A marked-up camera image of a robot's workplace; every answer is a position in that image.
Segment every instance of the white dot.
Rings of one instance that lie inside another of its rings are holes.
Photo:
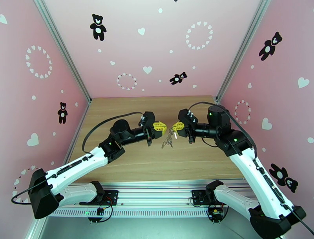
[[[314,143],[314,139],[313,139],[312,137],[307,138],[307,141],[308,141],[309,143]]]

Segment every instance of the white heart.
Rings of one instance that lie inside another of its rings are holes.
[[[308,79],[304,79],[303,77],[300,77],[298,80],[298,85],[300,89],[306,87],[309,83],[310,81]]]
[[[145,34],[145,28],[140,28],[140,29],[137,30],[137,32],[138,32],[139,34],[141,34],[142,36],[144,36],[144,34]]]
[[[36,133],[32,133],[31,138],[27,140],[28,146],[35,146],[39,144],[38,135]]]
[[[152,71],[152,67],[151,66],[144,66],[143,67],[143,70],[146,74],[149,74],[151,71]]]
[[[263,122],[262,122],[262,129],[266,129],[266,130],[272,129],[272,124],[268,121],[267,118],[264,118],[264,119],[263,119]]]
[[[2,14],[0,14],[0,22],[3,23],[3,24],[7,24],[7,19]]]

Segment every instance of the circle of hearts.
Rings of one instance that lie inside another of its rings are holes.
[[[239,121],[239,118],[237,116],[237,109],[238,109],[239,105],[241,105],[241,104],[244,104],[245,106],[248,107],[248,116],[247,116],[245,121],[243,121],[243,122],[240,121],[239,122],[240,125],[247,124],[248,120],[251,119],[251,107],[249,106],[248,102],[245,102],[244,100],[242,100],[242,101],[239,101],[238,104],[235,106],[234,115],[235,115],[236,121]]]
[[[47,60],[48,60],[48,64],[49,64],[49,67],[48,67],[49,69],[47,70],[47,72],[44,73],[44,74],[40,74],[40,75],[38,74],[37,71],[35,71],[34,68],[31,67],[31,61],[30,61],[30,59],[31,59],[30,55],[32,54],[32,51],[36,51],[36,49],[37,49],[38,51],[42,52],[42,53],[46,56],[46,58],[47,58]],[[32,74],[34,74],[37,78],[40,78],[40,79],[48,78],[49,75],[51,74],[51,71],[52,71],[52,62],[51,62],[50,56],[47,54],[46,50],[43,49],[41,46],[34,46],[34,45],[33,45],[33,46],[31,46],[30,48],[28,48],[28,49],[26,50],[25,59],[26,59],[26,65],[27,65],[27,67],[29,68],[29,71],[30,71]]]
[[[190,35],[189,35],[189,33],[191,33],[192,32],[192,30],[191,30],[191,28],[189,28],[188,30],[187,30],[187,34],[185,35],[185,42],[186,42],[186,44],[188,45],[188,47],[189,48],[191,48],[192,50],[200,50],[200,49],[203,49],[206,45],[208,45],[209,44],[209,40],[211,40],[212,38],[213,38],[213,36],[212,36],[212,34],[213,34],[213,30],[212,30],[212,26],[211,25],[208,25],[208,22],[197,22],[196,24],[193,24],[192,26],[191,26],[191,28],[192,29],[194,29],[196,26],[203,26],[203,27],[206,27],[207,28],[207,30],[209,30],[209,37],[208,37],[208,39],[205,41],[205,43],[204,44],[202,44],[201,46],[197,46],[197,47],[195,47],[195,46],[192,46],[192,44],[190,43],[190,40],[189,40],[189,37],[190,37]]]
[[[122,76],[128,76],[128,77],[132,77],[132,79],[134,80],[134,85],[130,88],[127,88],[127,87],[123,87],[121,84],[120,84],[120,78]],[[131,74],[127,74],[127,73],[122,73],[121,75],[118,75],[117,77],[117,84],[118,86],[123,89],[123,90],[132,90],[134,89],[136,86],[137,86],[137,82],[136,82],[136,78],[134,76],[132,76]]]

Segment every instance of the teddy bear decal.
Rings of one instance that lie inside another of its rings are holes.
[[[184,78],[187,78],[188,76],[185,74],[185,72],[182,72],[181,75],[175,74],[173,78],[171,78],[169,81],[172,85],[175,85],[177,83],[181,83]]]
[[[66,111],[66,103],[60,102],[60,110],[58,111],[59,123],[66,123],[66,116],[68,112]]]
[[[287,170],[283,167],[283,168],[279,168],[277,165],[275,164],[271,164],[270,165],[273,169],[269,170],[269,173],[276,178],[278,181],[278,185],[280,186],[285,186],[287,185],[287,187],[293,192],[296,192],[297,186],[299,185],[297,181],[295,181],[294,179],[288,177],[288,173]]]
[[[103,41],[105,39],[104,32],[107,32],[105,26],[102,24],[103,17],[96,14],[92,14],[92,16],[94,23],[90,25],[90,28],[94,30],[94,38],[95,40],[98,40],[99,37],[99,39]]]
[[[276,32],[271,40],[267,40],[265,46],[259,52],[259,56],[262,56],[261,60],[264,61],[269,55],[273,55],[276,45],[282,41],[282,37],[279,32]]]

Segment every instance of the wooden surface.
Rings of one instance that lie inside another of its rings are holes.
[[[70,161],[82,156],[81,145],[86,134],[99,122],[133,111],[152,111],[156,121],[161,121],[168,129],[178,121],[181,109],[199,101],[213,102],[210,96],[179,97],[135,97],[135,98],[96,98],[92,100],[83,127]],[[208,105],[197,105],[192,112],[199,122],[207,122]],[[132,128],[138,127],[141,115],[128,116],[125,119]],[[109,129],[115,121],[99,127],[88,139],[85,150],[92,150],[109,135]],[[169,145],[161,149],[162,138],[153,140],[150,147],[146,141],[126,145],[125,153],[112,163],[98,168],[77,182],[134,182],[157,180],[196,180],[242,178],[241,172],[225,156],[223,151],[205,145],[200,138],[190,145],[188,138],[173,138],[173,148]],[[214,145],[211,139],[206,140]]]

